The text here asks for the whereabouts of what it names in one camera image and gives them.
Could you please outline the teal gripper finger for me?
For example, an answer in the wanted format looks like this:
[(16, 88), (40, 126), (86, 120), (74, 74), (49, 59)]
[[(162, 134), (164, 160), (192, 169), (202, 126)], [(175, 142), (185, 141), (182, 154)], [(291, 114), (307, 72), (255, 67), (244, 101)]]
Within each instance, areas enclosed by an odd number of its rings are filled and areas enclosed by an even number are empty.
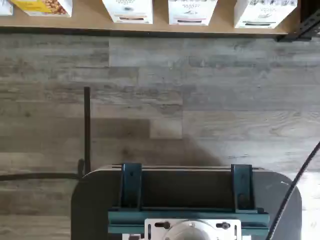
[(139, 209), (142, 193), (142, 165), (124, 163), (121, 166), (120, 207)]
[(253, 167), (250, 164), (232, 164), (232, 193), (236, 211), (255, 211)]

